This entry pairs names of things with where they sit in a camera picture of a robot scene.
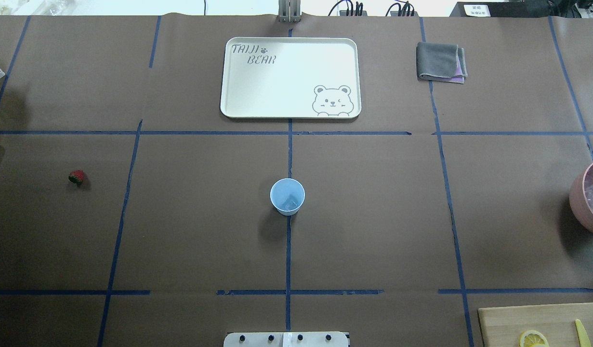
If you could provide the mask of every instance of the bear face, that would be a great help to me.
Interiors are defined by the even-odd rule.
[[[347,117],[354,110],[354,104],[350,100],[349,86],[340,86],[337,89],[317,86],[314,88],[314,92],[316,100],[312,106],[318,116]]]

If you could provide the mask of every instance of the strawberry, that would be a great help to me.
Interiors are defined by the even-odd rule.
[[[69,180],[80,186],[84,182],[84,171],[76,170],[69,173]]]

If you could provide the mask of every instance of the gray towel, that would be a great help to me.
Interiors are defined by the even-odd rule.
[[[432,81],[463,84],[468,76],[465,52],[456,44],[418,42],[416,69],[418,77]]]

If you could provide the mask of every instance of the lemon slice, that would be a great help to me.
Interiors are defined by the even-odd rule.
[[[521,334],[519,347],[549,347],[547,338],[536,330],[528,330]]]

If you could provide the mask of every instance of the knife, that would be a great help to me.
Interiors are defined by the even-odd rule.
[[[583,323],[579,319],[574,320],[574,325],[577,326],[577,335],[579,336],[579,345],[581,347],[592,347],[590,342],[590,338],[587,336],[587,331],[585,331],[585,327]]]

